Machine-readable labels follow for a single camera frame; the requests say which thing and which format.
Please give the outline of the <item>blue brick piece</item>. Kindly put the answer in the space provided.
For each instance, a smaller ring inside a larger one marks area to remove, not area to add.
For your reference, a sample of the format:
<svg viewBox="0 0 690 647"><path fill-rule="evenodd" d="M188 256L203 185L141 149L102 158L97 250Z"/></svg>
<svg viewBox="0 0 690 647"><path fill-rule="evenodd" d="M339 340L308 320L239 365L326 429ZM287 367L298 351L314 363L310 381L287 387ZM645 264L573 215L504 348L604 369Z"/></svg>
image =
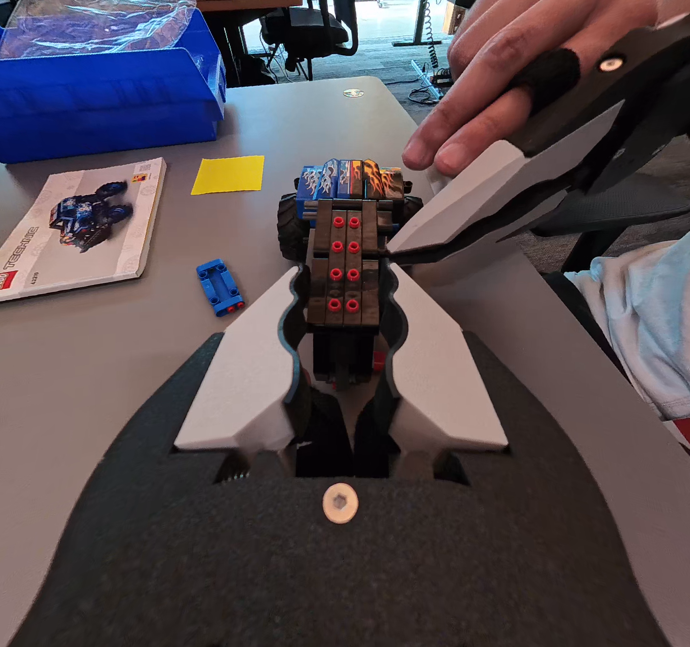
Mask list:
<svg viewBox="0 0 690 647"><path fill-rule="evenodd" d="M245 302L222 259L197 266L197 276L216 317L241 310Z"/></svg>

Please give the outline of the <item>white power strip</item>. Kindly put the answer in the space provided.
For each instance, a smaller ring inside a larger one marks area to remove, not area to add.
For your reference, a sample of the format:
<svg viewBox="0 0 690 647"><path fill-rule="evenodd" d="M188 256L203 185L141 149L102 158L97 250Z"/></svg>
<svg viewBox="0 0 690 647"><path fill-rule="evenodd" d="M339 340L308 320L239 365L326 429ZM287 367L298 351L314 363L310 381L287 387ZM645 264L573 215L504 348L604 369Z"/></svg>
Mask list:
<svg viewBox="0 0 690 647"><path fill-rule="evenodd" d="M421 105L433 105L439 102L452 86L453 79L449 68L438 68L427 71L427 65L419 65L414 59L410 65L416 74L418 87L409 92L409 99Z"/></svg>

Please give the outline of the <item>person's white shirt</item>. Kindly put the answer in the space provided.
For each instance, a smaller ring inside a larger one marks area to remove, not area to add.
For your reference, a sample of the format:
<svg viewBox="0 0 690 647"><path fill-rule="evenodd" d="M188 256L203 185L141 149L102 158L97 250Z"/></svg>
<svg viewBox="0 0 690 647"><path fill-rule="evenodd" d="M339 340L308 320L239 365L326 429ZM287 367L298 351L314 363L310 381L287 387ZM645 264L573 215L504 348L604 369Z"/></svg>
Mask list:
<svg viewBox="0 0 690 647"><path fill-rule="evenodd" d="M689 449L689 234L566 272L603 349Z"/></svg>

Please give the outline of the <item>person's right hand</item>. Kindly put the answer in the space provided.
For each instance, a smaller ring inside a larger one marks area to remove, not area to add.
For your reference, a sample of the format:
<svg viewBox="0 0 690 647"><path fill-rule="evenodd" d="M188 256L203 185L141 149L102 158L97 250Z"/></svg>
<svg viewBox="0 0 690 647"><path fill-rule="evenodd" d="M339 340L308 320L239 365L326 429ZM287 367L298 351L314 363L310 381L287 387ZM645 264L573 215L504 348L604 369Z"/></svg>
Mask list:
<svg viewBox="0 0 690 647"><path fill-rule="evenodd" d="M509 83L539 55L566 48L582 73L626 33L653 26L661 0L477 0L447 51L451 89L402 153L405 167L454 177L530 116L532 92Z"/></svg>

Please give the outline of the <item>clear plastic bag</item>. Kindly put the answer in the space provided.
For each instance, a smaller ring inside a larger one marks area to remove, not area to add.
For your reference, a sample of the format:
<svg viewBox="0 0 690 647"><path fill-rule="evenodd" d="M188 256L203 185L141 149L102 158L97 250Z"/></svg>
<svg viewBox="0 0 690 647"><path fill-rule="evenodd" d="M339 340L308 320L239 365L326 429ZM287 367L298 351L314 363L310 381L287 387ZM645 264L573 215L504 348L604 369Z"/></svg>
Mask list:
<svg viewBox="0 0 690 647"><path fill-rule="evenodd" d="M195 0L19 0L1 35L1 57L170 48L195 10Z"/></svg>

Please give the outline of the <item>yellow sticky note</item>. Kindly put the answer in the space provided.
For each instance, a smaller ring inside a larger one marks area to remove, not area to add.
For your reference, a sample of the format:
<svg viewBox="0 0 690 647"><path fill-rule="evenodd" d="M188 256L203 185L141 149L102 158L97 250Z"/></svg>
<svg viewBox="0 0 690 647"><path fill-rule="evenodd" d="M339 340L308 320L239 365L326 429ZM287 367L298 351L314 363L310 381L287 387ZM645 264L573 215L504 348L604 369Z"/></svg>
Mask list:
<svg viewBox="0 0 690 647"><path fill-rule="evenodd" d="M262 189L264 156L203 159L192 195L253 192Z"/></svg>

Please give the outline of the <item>blue black toy brick truck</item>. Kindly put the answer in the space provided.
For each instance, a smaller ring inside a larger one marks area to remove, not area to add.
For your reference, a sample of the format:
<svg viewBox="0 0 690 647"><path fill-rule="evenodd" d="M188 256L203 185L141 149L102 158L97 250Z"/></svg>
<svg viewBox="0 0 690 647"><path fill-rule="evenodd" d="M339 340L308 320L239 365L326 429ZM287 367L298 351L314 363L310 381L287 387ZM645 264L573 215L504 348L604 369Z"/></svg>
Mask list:
<svg viewBox="0 0 690 647"><path fill-rule="evenodd" d="M385 360L375 351L386 245L424 205L401 168L374 160L306 165L280 198L281 254L310 268L306 310L316 380L337 390L368 381Z"/></svg>

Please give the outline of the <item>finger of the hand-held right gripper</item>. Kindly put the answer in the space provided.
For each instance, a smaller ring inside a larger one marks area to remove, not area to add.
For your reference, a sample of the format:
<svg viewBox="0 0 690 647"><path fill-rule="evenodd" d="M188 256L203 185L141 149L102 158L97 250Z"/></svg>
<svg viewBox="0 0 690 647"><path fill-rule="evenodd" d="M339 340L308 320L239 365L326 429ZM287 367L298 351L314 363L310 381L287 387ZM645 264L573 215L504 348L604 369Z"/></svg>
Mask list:
<svg viewBox="0 0 690 647"><path fill-rule="evenodd" d="M554 194L539 204L539 206L534 207L529 213L519 217L517 221L510 226L498 229L498 231L496 231L496 242L513 238L516 235L530 230L536 223L548 218L548 214L556 210L565 197L566 194Z"/></svg>
<svg viewBox="0 0 690 647"><path fill-rule="evenodd" d="M507 140L493 143L392 238L388 244L392 260L430 255L433 246L447 245L528 188L575 168L611 129L623 103L619 101L531 158Z"/></svg>

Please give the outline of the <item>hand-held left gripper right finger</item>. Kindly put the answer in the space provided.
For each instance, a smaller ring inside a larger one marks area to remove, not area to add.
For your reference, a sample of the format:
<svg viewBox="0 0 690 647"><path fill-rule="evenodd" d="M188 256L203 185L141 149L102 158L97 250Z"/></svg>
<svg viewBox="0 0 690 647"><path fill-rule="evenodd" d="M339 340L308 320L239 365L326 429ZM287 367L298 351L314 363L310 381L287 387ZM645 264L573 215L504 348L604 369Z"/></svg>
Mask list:
<svg viewBox="0 0 690 647"><path fill-rule="evenodd" d="M392 439L403 453L502 450L508 439L461 327L398 264L391 268L408 329L392 354L400 394Z"/></svg>

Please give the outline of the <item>black office chair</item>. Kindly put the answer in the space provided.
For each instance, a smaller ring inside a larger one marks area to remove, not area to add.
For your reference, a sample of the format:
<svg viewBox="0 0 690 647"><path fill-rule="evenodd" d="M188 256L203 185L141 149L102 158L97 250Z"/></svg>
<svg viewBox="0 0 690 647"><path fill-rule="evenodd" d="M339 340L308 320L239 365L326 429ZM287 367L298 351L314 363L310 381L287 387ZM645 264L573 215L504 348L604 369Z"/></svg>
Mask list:
<svg viewBox="0 0 690 647"><path fill-rule="evenodd" d="M282 8L261 18L263 40L287 53L286 69L304 72L313 80L312 60L358 51L355 0L307 0L308 7Z"/></svg>

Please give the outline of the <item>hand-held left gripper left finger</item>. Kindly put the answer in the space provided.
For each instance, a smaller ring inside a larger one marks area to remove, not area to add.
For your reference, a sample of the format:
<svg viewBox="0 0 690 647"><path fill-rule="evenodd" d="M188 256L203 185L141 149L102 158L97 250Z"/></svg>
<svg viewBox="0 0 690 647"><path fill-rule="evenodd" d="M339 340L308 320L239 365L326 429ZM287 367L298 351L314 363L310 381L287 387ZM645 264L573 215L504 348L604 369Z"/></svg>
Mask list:
<svg viewBox="0 0 690 647"><path fill-rule="evenodd" d="M294 360L279 322L298 271L292 267L226 329L175 440L179 450L279 451L294 437L283 402Z"/></svg>

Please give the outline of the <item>black mesh chair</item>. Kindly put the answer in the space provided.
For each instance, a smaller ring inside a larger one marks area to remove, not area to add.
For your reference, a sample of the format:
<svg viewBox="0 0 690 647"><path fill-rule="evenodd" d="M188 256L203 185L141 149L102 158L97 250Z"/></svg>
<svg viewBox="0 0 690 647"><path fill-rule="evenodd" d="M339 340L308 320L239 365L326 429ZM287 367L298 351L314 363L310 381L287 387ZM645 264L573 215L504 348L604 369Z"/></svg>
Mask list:
<svg viewBox="0 0 690 647"><path fill-rule="evenodd" d="M540 272L578 272L594 258L616 256L689 232L689 138L673 139L617 186L574 193L512 241Z"/></svg>

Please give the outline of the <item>truck building instruction booklet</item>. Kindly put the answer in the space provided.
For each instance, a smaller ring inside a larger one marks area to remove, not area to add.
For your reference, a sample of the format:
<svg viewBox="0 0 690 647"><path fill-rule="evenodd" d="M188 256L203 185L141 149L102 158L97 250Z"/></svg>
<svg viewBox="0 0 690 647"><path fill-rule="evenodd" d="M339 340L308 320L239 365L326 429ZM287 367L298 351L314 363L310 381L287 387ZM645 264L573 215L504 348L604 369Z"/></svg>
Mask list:
<svg viewBox="0 0 690 647"><path fill-rule="evenodd" d="M141 276L163 158L51 175L1 246L1 300Z"/></svg>

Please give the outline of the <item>blue plastic bin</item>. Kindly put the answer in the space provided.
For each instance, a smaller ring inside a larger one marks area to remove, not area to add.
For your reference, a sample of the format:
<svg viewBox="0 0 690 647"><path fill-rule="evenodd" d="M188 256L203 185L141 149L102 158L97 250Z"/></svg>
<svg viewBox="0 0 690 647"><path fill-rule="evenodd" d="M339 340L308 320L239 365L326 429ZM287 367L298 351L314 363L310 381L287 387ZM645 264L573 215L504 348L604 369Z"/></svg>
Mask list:
<svg viewBox="0 0 690 647"><path fill-rule="evenodd" d="M226 70L199 10L172 48L1 60L1 162L216 139Z"/></svg>

